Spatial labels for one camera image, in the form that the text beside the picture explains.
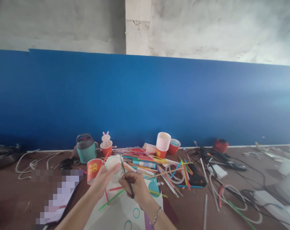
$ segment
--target teal circle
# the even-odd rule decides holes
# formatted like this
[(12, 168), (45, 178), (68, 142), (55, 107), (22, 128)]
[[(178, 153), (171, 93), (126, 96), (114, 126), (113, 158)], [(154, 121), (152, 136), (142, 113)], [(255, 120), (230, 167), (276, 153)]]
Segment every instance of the teal circle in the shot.
[(131, 222), (131, 220), (127, 220), (127, 222), (125, 223), (125, 230), (127, 230), (127, 229), (126, 229), (126, 224), (127, 224), (127, 223), (130, 223), (130, 224), (131, 224), (131, 227), (130, 227), (130, 230), (131, 230), (131, 229), (132, 229), (132, 222)]
[[(134, 211), (135, 211), (135, 210), (138, 210), (138, 216), (137, 216), (137, 217), (134, 215)], [(140, 215), (140, 211), (139, 211), (139, 209), (138, 209), (138, 208), (135, 208), (135, 209), (133, 210), (133, 217), (134, 217), (135, 219), (137, 219), (137, 218), (139, 218), (139, 215)]]
[[(160, 194), (160, 191), (159, 191), (159, 186), (153, 181), (150, 182), (149, 186), (148, 186), (148, 189), (149, 190), (152, 190), (154, 192), (157, 192)], [(157, 195), (157, 194), (153, 194), (153, 193), (150, 193), (153, 197), (159, 197), (160, 195)]]
[(119, 168), (119, 170), (118, 170), (117, 172), (115, 172), (114, 174), (118, 173), (118, 172), (121, 170), (122, 167), (123, 167), (123, 166), (121, 165), (120, 168)]

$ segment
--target paper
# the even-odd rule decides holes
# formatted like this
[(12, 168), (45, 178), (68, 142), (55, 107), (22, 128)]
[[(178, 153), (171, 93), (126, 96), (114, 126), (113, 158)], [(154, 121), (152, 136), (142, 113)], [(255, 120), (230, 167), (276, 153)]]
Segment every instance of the paper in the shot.
[[(118, 177), (121, 175), (122, 169), (119, 173), (114, 174), (110, 183), (107, 185), (108, 199), (112, 199), (120, 190), (109, 191), (110, 188), (120, 187), (118, 183)], [(158, 187), (156, 178), (152, 180), (145, 180), (147, 187), (151, 190), (156, 190)], [(155, 195), (153, 198), (163, 209), (163, 199), (160, 194)], [(107, 205), (100, 212), (99, 208), (107, 202), (105, 196), (103, 196), (95, 208), (93, 209), (90, 218), (84, 228), (84, 230), (99, 229), (99, 230), (146, 230), (145, 213), (139, 208), (139, 205), (135, 200), (129, 198), (126, 192), (120, 194), (113, 202)]]

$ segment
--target purple paper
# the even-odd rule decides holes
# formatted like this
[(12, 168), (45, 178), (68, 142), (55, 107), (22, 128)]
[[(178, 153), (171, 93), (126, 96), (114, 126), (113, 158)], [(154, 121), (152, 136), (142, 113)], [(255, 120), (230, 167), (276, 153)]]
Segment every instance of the purple paper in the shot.
[(151, 224), (150, 224), (150, 220), (149, 220), (149, 217), (147, 216), (146, 213), (145, 214), (145, 226), (146, 226), (146, 230), (153, 230), (153, 228), (151, 227)]

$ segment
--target thermos lid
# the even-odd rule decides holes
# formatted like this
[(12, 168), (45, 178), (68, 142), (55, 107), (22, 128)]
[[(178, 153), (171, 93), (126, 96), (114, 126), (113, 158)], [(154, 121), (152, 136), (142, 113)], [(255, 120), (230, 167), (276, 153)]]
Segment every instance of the thermos lid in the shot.
[(87, 149), (94, 144), (94, 139), (89, 133), (80, 134), (77, 136), (76, 146), (77, 149)]

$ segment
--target bracelet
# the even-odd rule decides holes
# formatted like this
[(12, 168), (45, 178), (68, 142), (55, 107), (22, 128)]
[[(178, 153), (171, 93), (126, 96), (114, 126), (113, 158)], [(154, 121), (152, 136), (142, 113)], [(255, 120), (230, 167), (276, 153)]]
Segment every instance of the bracelet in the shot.
[(154, 224), (155, 224), (155, 222), (157, 221), (160, 212), (161, 212), (161, 206), (159, 206), (159, 210), (158, 210), (158, 212), (157, 212), (156, 217), (154, 218), (153, 223), (150, 223), (152, 228), (154, 227)]

